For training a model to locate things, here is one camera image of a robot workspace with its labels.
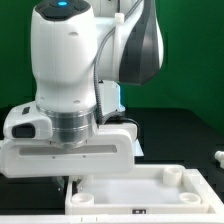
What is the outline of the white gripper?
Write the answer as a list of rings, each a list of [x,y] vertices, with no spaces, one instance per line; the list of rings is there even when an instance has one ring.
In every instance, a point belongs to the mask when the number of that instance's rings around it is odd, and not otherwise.
[[[48,141],[4,140],[0,149],[0,171],[8,178],[53,177],[66,191],[68,177],[80,184],[83,176],[126,173],[134,165],[134,129],[99,128],[79,148],[56,147]]]

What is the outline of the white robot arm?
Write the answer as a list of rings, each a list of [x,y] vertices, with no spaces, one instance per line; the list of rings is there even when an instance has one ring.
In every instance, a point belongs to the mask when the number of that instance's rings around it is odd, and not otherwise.
[[[162,66],[155,0],[41,0],[31,60],[36,96],[6,117],[0,173],[128,172],[138,128],[124,116],[119,86],[142,85]]]

